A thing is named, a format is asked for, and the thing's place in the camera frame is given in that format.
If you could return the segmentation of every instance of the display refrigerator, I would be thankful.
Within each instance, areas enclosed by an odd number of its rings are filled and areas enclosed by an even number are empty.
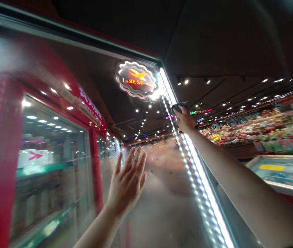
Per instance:
[[[0,248],[73,247],[135,145],[148,181],[112,247],[267,242],[166,118],[175,103],[156,55],[0,2]]]

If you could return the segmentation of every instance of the hand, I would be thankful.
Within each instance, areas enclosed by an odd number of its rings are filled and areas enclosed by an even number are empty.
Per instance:
[[[183,133],[189,134],[195,130],[196,122],[193,120],[189,111],[185,107],[181,105],[179,105],[178,107],[182,110],[182,113],[174,109],[174,113],[176,114],[177,124]]]
[[[146,153],[141,155],[142,148],[137,149],[134,156],[133,147],[121,169],[122,153],[113,171],[106,208],[116,217],[124,217],[137,203],[146,182],[147,172],[144,172]]]

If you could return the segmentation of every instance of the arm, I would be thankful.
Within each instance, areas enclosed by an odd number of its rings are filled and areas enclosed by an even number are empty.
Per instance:
[[[122,153],[113,171],[108,200],[74,248],[108,248],[111,246],[119,226],[137,203],[145,186],[147,172],[144,172],[146,153],[142,148],[132,148],[121,169]]]
[[[186,133],[240,215],[265,247],[293,245],[293,206],[254,172],[194,129],[187,109],[175,111]]]

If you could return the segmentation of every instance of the yellow label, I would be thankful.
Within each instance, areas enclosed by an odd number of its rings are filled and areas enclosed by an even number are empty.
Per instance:
[[[282,171],[285,169],[285,166],[281,165],[261,165],[259,169],[268,169],[272,171]]]

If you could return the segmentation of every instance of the neon sign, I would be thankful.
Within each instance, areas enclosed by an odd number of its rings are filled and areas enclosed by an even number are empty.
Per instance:
[[[144,65],[124,61],[117,65],[117,81],[129,95],[144,99],[157,90],[157,79]]]

